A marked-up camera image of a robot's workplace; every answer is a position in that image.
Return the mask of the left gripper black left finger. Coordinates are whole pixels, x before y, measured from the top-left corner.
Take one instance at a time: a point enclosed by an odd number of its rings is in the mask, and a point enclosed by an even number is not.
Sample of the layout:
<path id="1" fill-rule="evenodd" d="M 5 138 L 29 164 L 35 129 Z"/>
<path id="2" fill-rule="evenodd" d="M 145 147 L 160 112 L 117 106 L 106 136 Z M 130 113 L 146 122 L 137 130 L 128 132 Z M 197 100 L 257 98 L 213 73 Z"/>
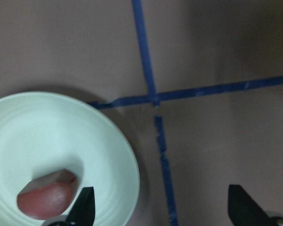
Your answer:
<path id="1" fill-rule="evenodd" d="M 93 187 L 81 189 L 67 218 L 68 226 L 92 226 L 95 220 L 95 196 Z"/>

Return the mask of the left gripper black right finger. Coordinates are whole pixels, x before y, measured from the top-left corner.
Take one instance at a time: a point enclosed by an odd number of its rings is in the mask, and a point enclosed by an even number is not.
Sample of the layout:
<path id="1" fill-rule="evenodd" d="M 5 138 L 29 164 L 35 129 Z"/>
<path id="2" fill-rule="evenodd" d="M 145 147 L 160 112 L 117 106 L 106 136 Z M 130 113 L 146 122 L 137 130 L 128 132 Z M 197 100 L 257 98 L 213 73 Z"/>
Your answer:
<path id="1" fill-rule="evenodd" d="M 228 186 L 227 212 L 234 226 L 268 225 L 268 215 L 241 185 Z"/>

